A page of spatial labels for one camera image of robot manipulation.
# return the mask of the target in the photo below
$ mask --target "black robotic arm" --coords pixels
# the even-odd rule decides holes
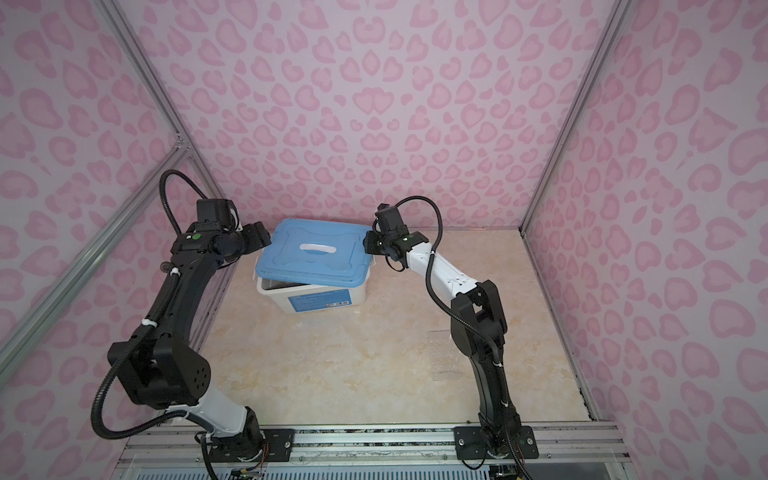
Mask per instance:
[[[170,175],[181,177],[202,197],[197,201],[197,221],[186,232],[181,232],[165,198],[165,182]],[[241,225],[230,200],[206,198],[192,180],[177,170],[163,172],[160,192],[177,234],[170,262],[161,265],[167,276],[147,318],[131,339],[114,343],[109,349],[111,369],[95,396],[91,425],[102,438],[122,439],[167,419],[184,417],[206,430],[207,434],[200,438],[204,456],[209,442],[231,458],[251,460],[263,454],[263,434],[255,414],[216,388],[208,361],[188,343],[195,313],[211,277],[240,256],[269,245],[270,235],[261,222]],[[110,430],[104,425],[101,410],[115,378],[120,379],[133,403],[167,411],[132,429]]]
[[[423,200],[435,210],[438,233],[434,243],[420,232],[409,232],[403,223],[398,207],[410,200]],[[486,454],[495,458],[511,456],[521,475],[530,478],[522,452],[525,450],[528,458],[537,458],[538,450],[532,429],[521,424],[508,391],[503,364],[507,322],[498,289],[491,280],[478,282],[465,275],[437,253],[441,239],[439,208],[427,197],[414,196],[393,207],[379,205],[364,245],[367,253],[384,255],[387,263],[399,261],[403,270],[413,270],[425,278],[429,296],[451,317],[454,343],[472,364],[480,396],[478,417],[484,444],[481,458],[485,459]],[[457,452],[462,458],[462,450]]]

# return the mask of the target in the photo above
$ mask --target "blue lid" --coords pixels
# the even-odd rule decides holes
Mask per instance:
[[[360,286],[371,263],[362,245],[369,230],[354,223],[285,219],[259,258],[256,273],[283,282]]]

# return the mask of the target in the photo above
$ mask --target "pink heart pattern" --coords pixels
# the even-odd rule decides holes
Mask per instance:
[[[247,221],[268,227],[284,217],[369,223],[381,199],[415,192],[438,201],[448,226],[518,226],[611,8],[608,0],[524,8],[302,0],[257,12],[258,2],[219,3],[123,6],[147,32],[147,50],[174,39],[152,61],[227,196]],[[220,81],[206,82],[214,75]],[[243,116],[240,106],[258,114]],[[438,162],[441,151],[448,156]],[[377,157],[393,162],[376,165]],[[443,197],[471,174],[469,188]],[[271,190],[270,180],[304,188]],[[426,208],[415,206],[406,221],[434,225]]]
[[[529,237],[599,415],[648,480],[768,476],[759,3],[639,3]]]
[[[180,168],[198,181],[186,163]],[[168,197],[179,221],[191,221],[196,213],[197,195],[190,192],[178,178],[169,180]],[[33,222],[42,222],[35,227],[38,237],[57,231],[39,213]],[[108,368],[108,346],[131,334],[146,314],[147,300],[160,289],[164,275],[159,265],[170,257],[173,236],[160,201],[154,201],[0,391],[3,478],[98,478],[112,470],[124,441],[96,437],[89,419],[91,401]],[[155,241],[159,247],[144,248]],[[211,293],[206,292],[202,304]],[[113,429],[152,415],[125,395],[110,395],[104,407]]]
[[[174,141],[89,2],[4,9],[0,344]]]

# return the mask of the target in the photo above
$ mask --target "marble-pattern floor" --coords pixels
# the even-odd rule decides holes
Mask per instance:
[[[589,420],[518,232],[448,231],[439,251],[498,286],[509,325],[504,364],[522,421]],[[423,278],[377,257],[364,304],[289,315],[257,292],[258,255],[236,265],[202,353],[219,388],[262,425],[477,421],[469,361]]]

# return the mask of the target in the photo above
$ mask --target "plastic storage box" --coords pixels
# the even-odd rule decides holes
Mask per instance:
[[[283,220],[256,264],[259,293],[286,313],[365,302],[371,256],[362,239],[369,230],[353,223]]]

